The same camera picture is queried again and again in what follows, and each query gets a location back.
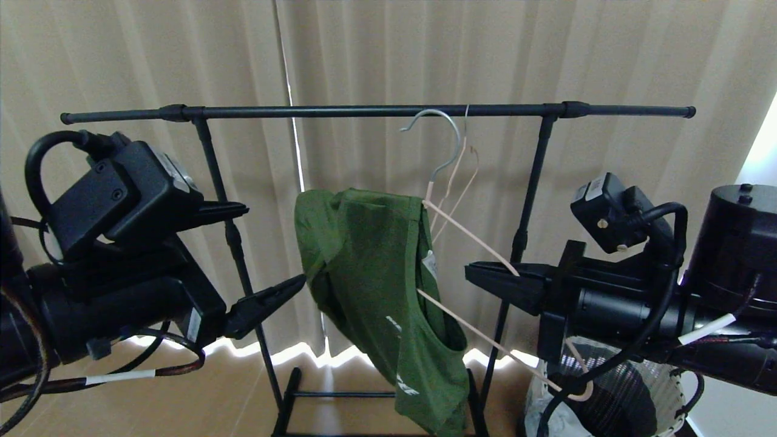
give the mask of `beige curtain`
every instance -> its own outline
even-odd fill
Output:
[[[287,105],[274,8],[269,2],[3,1],[2,189],[14,215],[37,218],[26,195],[26,151],[65,129],[59,113],[192,106]],[[190,124],[137,121],[75,125],[121,130],[175,156],[207,199],[213,184]],[[299,192],[288,120],[212,121],[228,196],[251,208],[236,220],[256,291],[301,272],[293,207]],[[54,199],[87,170],[83,154],[61,145],[44,164]],[[23,232],[27,263],[41,262],[37,236]],[[224,226],[184,232],[183,240],[228,305],[243,296]],[[270,350],[308,342],[321,353],[320,313],[301,293],[265,324]],[[255,341],[251,334],[243,341]]]
[[[568,239],[584,239],[589,254],[602,255],[568,205],[577,187],[604,171],[639,185],[656,203],[686,204],[692,246],[709,192],[733,183],[777,89],[775,2],[278,5],[295,105],[582,100],[698,108],[692,120],[556,123],[529,229],[529,262],[557,262]],[[408,121],[298,120],[306,187],[423,196],[430,171],[449,157],[452,135],[440,119],[399,133]],[[507,256],[539,119],[473,117],[467,127],[480,175],[455,217]],[[464,160],[463,180],[472,161]],[[499,303],[467,283],[462,268],[490,256],[452,226],[441,239],[443,300],[492,332]],[[511,310],[507,343],[532,351],[536,324]],[[326,333],[333,354],[347,346],[331,325]]]

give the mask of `green t-shirt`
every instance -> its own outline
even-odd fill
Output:
[[[313,299],[395,385],[397,412],[430,434],[463,435],[466,337],[416,292],[439,299],[421,199],[306,191],[294,215]]]

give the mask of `brown floor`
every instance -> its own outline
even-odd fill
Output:
[[[119,344],[103,360],[83,360],[56,369],[53,378],[99,375],[136,355],[135,344]],[[190,359],[186,351],[162,347],[144,368]],[[390,390],[372,367],[353,359],[337,368],[318,369],[301,355],[277,366],[285,388],[291,370],[303,369],[303,390]],[[480,381],[484,368],[470,367]],[[491,435],[513,436],[523,411],[529,375],[514,363],[497,371],[486,409]],[[3,420],[20,400],[2,405]],[[209,355],[201,370],[184,376],[122,381],[79,393],[48,395],[9,434],[77,436],[268,436],[277,410],[259,355],[236,358],[224,348]],[[391,399],[301,399],[294,406],[289,432],[422,433],[393,410]]]

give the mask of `white wall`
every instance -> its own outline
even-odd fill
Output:
[[[777,186],[777,96],[753,142],[737,184]],[[690,397],[696,378],[686,373],[683,387]],[[691,412],[696,432],[703,437],[777,435],[777,397],[706,378],[704,396]]]

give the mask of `laundry basket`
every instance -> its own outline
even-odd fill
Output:
[[[589,369],[600,365],[619,350],[582,337],[571,338]],[[583,373],[570,351],[564,349],[559,364],[542,363],[542,370],[560,386]],[[585,402],[568,400],[559,405],[549,423],[553,437],[665,437],[683,425],[685,404],[673,367],[644,361],[625,362],[594,380],[594,393]],[[523,426],[517,435],[534,437],[539,418],[552,393],[536,377],[526,399]]]

